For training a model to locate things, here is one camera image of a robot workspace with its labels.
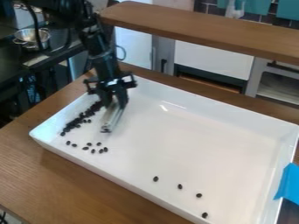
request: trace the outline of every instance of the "wooden shelf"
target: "wooden shelf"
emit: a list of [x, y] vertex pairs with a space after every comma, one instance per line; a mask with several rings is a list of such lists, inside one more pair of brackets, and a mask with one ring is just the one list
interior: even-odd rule
[[289, 28], [136, 2], [106, 8], [101, 17], [109, 25], [299, 65], [299, 31]]

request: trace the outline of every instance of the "blue tape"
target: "blue tape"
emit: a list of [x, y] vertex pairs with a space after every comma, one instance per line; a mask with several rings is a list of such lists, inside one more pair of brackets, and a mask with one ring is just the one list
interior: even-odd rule
[[282, 180], [274, 200], [284, 198], [299, 206], [299, 166], [288, 164], [282, 174]]

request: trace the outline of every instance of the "cable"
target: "cable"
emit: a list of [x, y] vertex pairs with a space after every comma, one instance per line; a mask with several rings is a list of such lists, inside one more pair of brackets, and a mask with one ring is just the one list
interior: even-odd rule
[[124, 49], [124, 47], [120, 46], [120, 45], [117, 45], [116, 47], [118, 48], [121, 48], [122, 49], [122, 52], [123, 52], [123, 57], [122, 59], [119, 59], [117, 58], [118, 60], [125, 60], [127, 58], [127, 52], [126, 52], [126, 49]]
[[38, 48], [39, 48], [40, 51], [44, 51], [45, 49], [44, 49], [44, 47], [43, 47], [43, 45], [41, 43], [40, 36], [39, 36], [39, 28], [38, 28], [38, 18], [37, 18], [37, 15], [33, 11], [32, 7], [27, 3], [27, 1], [22, 0], [22, 2], [27, 7], [27, 10], [30, 12], [30, 14], [32, 16], [33, 23], [34, 23], [35, 37], [36, 37], [36, 40], [38, 42]]

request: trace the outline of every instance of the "black bean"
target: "black bean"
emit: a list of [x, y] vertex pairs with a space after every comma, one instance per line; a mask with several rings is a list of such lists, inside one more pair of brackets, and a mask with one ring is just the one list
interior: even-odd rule
[[206, 217], [208, 216], [208, 213], [202, 213], [201, 217], [203, 217], [204, 219], [206, 219]]

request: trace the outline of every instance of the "shelf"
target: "shelf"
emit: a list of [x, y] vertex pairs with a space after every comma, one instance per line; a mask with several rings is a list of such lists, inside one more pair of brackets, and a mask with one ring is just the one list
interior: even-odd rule
[[299, 65], [299, 31], [146, 3], [123, 2], [101, 13], [109, 25]]
[[264, 73], [257, 95], [299, 105], [299, 80], [280, 76], [274, 73]]

